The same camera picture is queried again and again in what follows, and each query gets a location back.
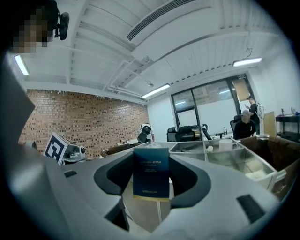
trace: brick wall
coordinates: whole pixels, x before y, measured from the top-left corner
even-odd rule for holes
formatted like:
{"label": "brick wall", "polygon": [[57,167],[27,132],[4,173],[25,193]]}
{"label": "brick wall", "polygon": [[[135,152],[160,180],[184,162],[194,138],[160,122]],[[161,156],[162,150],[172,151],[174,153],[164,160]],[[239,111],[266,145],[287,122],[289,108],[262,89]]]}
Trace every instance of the brick wall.
{"label": "brick wall", "polygon": [[86,148],[87,157],[100,156],[103,149],[120,140],[135,139],[139,126],[149,122],[147,106],[80,93],[28,90],[36,106],[19,142],[34,140],[44,152],[54,131]]}

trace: desk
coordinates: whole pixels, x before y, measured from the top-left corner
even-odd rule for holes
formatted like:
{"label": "desk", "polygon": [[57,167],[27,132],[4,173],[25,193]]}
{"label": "desk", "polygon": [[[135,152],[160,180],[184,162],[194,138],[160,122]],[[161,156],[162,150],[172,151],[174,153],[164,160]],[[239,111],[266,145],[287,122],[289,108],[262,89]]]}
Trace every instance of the desk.
{"label": "desk", "polygon": [[[199,133],[199,130],[195,130],[195,138],[196,140],[200,140],[200,133]],[[215,136],[215,134],[211,134],[210,137],[212,139],[220,139],[219,136]],[[222,135],[222,138],[229,138],[229,137],[233,137],[233,133],[228,133],[228,134],[225,134],[225,135]],[[207,138],[205,137],[204,133],[202,133],[202,139],[203,140],[207,140]]]}
{"label": "desk", "polygon": [[[282,129],[280,131],[278,131],[278,123],[279,122],[282,123]],[[291,123],[294,123],[294,125],[295,125],[294,132],[292,132],[291,129],[288,129],[286,127],[286,124],[291,124]],[[300,116],[295,116],[295,115],[278,116],[278,117],[276,117],[276,126],[277,126],[276,127],[276,129],[277,129],[276,136],[282,137],[282,138],[290,140],[290,141],[294,141],[296,143],[300,143],[300,131],[299,131]]]}
{"label": "desk", "polygon": [[118,142],[117,145],[120,146],[120,145],[123,145],[123,144],[128,144],[128,143],[138,143],[139,141],[136,139],[132,139],[132,140],[128,140],[127,142],[125,141],[122,141],[122,142]]}

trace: black office chair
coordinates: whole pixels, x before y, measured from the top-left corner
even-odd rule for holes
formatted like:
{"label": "black office chair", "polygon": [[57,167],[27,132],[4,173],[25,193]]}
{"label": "black office chair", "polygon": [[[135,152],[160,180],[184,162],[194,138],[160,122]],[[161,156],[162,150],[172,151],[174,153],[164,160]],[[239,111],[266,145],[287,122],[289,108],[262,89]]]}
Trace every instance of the black office chair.
{"label": "black office chair", "polygon": [[170,127],[167,132],[167,141],[175,142],[176,141],[176,138],[175,138],[176,133],[177,133],[176,128]]}
{"label": "black office chair", "polygon": [[230,126],[231,126],[233,132],[234,132],[235,125],[236,125],[237,122],[240,121],[241,119],[242,119],[242,116],[241,116],[241,115],[236,115],[236,116],[234,116],[233,120],[230,121]]}
{"label": "black office chair", "polygon": [[195,141],[195,132],[189,126],[180,127],[175,134],[175,138],[177,142]]}

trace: white cup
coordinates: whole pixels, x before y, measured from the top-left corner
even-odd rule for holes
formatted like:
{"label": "white cup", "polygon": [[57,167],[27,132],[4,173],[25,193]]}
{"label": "white cup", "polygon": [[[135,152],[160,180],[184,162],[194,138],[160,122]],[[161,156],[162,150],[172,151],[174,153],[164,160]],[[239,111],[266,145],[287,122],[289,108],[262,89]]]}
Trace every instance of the white cup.
{"label": "white cup", "polygon": [[231,139],[222,139],[219,141],[219,151],[228,151],[233,149],[233,145],[238,146],[236,142],[233,143]]}

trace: person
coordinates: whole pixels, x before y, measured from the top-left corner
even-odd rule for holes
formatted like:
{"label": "person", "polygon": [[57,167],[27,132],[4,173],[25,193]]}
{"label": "person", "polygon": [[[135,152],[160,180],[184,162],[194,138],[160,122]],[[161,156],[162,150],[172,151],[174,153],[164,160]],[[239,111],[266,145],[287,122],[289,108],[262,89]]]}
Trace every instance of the person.
{"label": "person", "polygon": [[247,100],[249,100],[249,103],[250,103],[250,107],[246,106],[247,109],[249,109],[249,112],[250,112],[250,119],[254,122],[254,126],[255,126],[255,131],[257,134],[260,133],[260,128],[259,128],[259,117],[257,115],[257,104],[254,100],[254,97],[253,96],[249,96],[247,98]]}
{"label": "person", "polygon": [[151,128],[151,125],[149,123],[144,123],[141,125],[139,129],[139,133],[144,133],[146,135],[146,141],[145,142],[154,142],[154,134]]}
{"label": "person", "polygon": [[5,34],[1,48],[13,53],[35,51],[37,43],[43,47],[52,41],[59,10],[54,0],[31,0],[8,7],[10,18],[3,25]]}
{"label": "person", "polygon": [[254,122],[250,119],[251,114],[248,110],[244,110],[241,120],[237,122],[233,131],[233,138],[238,140],[241,138],[256,135]]}

